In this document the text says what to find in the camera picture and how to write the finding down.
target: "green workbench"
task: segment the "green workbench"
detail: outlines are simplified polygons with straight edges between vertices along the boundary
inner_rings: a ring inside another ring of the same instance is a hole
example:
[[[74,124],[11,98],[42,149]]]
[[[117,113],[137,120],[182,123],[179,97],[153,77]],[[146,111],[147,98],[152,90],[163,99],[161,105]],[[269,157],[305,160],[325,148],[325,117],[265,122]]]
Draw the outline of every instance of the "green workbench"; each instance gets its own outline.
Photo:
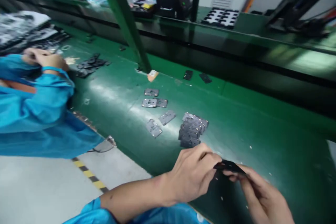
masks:
[[[149,82],[136,71],[131,49],[119,51],[119,44],[99,37],[87,44],[86,33],[58,25],[73,36],[64,57],[80,63],[101,53],[111,61],[86,79],[71,74],[73,110],[88,117],[101,135],[112,135],[117,147],[150,174],[172,169],[182,149],[177,137],[183,114],[194,113],[209,121],[200,140],[223,158],[252,166],[276,186],[297,224],[334,223],[336,171],[326,140],[336,140],[335,121],[213,76],[205,84],[198,71],[191,81],[183,80],[184,66],[154,55],[148,58],[160,74]],[[167,99],[168,107],[143,108],[146,88],[159,89],[158,98]],[[162,126],[158,117],[168,109],[177,117]],[[145,127],[151,118],[163,130],[157,138]],[[208,193],[191,205],[214,223],[252,223],[239,184],[216,177]]]

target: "floor marking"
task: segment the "floor marking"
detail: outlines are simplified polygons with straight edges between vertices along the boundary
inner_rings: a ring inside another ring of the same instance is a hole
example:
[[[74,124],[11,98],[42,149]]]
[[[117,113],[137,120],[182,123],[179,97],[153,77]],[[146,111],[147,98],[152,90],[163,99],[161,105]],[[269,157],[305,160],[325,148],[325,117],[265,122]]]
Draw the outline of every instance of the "floor marking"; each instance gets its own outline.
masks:
[[[71,159],[83,174],[99,189],[102,193],[108,192],[108,188],[101,182],[77,157]]]

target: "forearm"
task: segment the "forearm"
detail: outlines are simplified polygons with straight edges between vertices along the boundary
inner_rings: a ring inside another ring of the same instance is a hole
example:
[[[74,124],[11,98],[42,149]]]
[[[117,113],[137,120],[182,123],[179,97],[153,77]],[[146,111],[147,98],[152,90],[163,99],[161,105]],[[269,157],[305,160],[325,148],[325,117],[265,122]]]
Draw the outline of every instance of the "forearm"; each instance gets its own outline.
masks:
[[[166,174],[120,185],[100,197],[101,207],[108,209],[119,223],[127,223],[139,214],[175,202],[166,195]]]

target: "hand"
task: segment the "hand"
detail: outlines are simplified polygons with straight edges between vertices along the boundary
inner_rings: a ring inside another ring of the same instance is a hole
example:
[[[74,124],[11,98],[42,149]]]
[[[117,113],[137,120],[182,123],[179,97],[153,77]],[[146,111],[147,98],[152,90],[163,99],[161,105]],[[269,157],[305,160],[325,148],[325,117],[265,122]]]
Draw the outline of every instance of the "hand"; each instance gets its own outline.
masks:
[[[230,180],[240,181],[247,200],[248,209],[255,224],[294,224],[285,198],[274,186],[266,182],[258,173],[247,166],[238,165],[245,175],[223,171]]]
[[[55,67],[66,70],[68,65],[66,64],[65,60],[62,58],[61,55],[58,54],[50,54],[50,55],[36,55],[36,61],[42,67]]]
[[[182,150],[173,169],[165,174],[163,187],[168,202],[189,202],[206,194],[216,172],[214,165],[221,161],[204,143]]]
[[[22,60],[29,65],[38,65],[36,55],[50,55],[50,52],[42,49],[27,48],[23,51]]]

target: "green pole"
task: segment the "green pole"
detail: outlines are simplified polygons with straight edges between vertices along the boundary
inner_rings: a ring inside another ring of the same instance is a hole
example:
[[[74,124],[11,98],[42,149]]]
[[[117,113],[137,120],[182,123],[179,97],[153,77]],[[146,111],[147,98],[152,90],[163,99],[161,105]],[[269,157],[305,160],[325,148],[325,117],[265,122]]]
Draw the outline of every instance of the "green pole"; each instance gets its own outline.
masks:
[[[149,73],[151,66],[141,42],[139,31],[135,26],[134,16],[126,0],[107,0],[114,16],[121,28],[126,42],[136,55],[136,61],[139,69]]]

